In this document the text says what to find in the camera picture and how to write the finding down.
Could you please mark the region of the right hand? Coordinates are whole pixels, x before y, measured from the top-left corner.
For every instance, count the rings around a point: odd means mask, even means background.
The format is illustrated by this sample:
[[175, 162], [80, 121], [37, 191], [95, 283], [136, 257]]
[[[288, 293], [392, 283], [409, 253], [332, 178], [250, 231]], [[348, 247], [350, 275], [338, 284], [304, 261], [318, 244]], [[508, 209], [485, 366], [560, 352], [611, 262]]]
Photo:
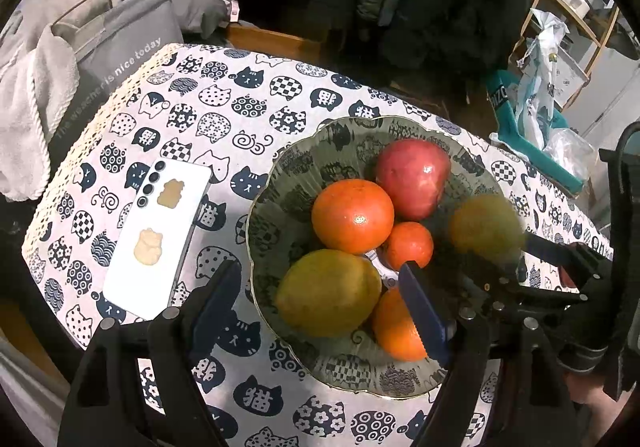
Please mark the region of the right hand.
[[565, 375], [570, 399], [577, 404], [587, 405], [593, 413], [593, 419], [607, 427], [611, 425], [628, 401], [629, 395], [623, 394], [617, 401], [604, 391], [604, 378], [590, 373], [578, 375], [567, 372]]

